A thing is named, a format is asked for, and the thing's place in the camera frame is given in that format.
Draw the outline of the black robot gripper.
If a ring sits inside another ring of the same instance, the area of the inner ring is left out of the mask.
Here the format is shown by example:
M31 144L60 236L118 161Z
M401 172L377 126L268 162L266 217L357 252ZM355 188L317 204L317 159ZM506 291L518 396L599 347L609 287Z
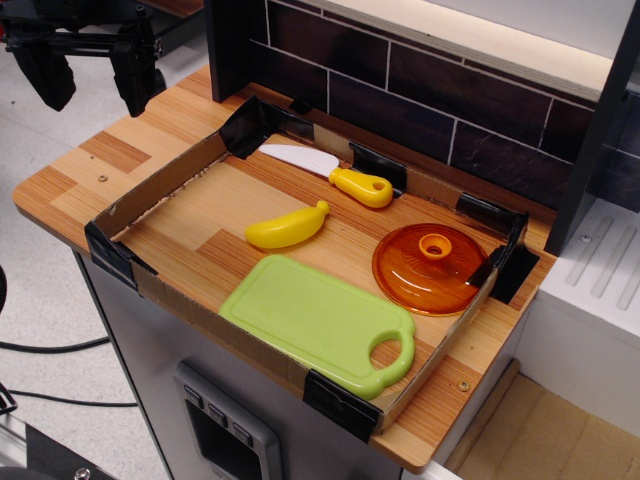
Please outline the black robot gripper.
M162 47L138 1L3 1L2 42L43 102L61 111L76 91L64 56L108 57L131 117L159 93Z

